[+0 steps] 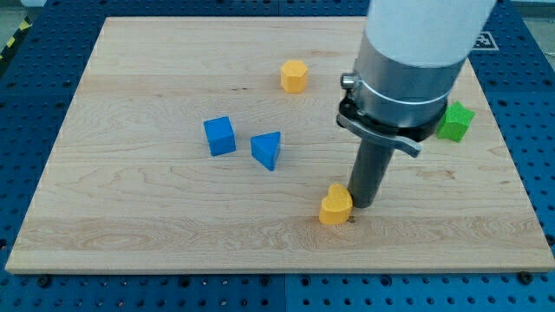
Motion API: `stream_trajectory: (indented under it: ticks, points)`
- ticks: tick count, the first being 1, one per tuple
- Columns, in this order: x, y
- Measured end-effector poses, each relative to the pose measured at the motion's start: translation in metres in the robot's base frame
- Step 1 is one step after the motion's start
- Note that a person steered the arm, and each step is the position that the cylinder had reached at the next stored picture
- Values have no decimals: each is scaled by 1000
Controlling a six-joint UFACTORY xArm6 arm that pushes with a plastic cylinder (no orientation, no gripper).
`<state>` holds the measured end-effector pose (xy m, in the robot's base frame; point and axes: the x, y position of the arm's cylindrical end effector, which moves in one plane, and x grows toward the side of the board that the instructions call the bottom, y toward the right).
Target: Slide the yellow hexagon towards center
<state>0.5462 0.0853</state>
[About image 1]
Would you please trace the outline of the black clamp with silver lever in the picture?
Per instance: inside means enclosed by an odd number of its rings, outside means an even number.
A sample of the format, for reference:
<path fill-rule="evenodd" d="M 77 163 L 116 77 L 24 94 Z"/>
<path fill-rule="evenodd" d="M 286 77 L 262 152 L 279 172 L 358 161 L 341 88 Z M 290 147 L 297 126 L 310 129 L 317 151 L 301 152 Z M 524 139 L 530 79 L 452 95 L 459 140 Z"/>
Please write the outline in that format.
<path fill-rule="evenodd" d="M 363 143 L 401 150 L 413 158 L 447 110 L 445 96 L 437 101 L 394 101 L 374 93 L 357 73 L 343 74 L 340 82 L 345 96 L 338 107 L 338 126 Z"/>

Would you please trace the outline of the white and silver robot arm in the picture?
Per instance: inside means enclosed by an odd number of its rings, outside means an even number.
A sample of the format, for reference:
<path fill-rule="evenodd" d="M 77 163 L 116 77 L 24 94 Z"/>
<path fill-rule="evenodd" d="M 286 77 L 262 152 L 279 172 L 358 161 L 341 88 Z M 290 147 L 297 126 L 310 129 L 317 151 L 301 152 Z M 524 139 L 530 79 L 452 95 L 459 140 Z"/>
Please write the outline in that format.
<path fill-rule="evenodd" d="M 371 0 L 336 122 L 361 140 L 348 190 L 372 205 L 391 157 L 415 158 L 447 110 L 447 98 L 495 0 Z"/>

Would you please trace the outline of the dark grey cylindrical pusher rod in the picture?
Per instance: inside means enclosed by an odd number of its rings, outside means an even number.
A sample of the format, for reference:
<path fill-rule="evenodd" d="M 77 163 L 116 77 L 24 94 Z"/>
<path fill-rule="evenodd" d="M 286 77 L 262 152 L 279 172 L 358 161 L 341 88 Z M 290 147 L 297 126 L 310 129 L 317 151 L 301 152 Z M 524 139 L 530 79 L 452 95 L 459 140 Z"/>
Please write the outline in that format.
<path fill-rule="evenodd" d="M 363 140 L 352 169 L 348 190 L 356 208 L 367 208 L 374 202 L 394 150 Z"/>

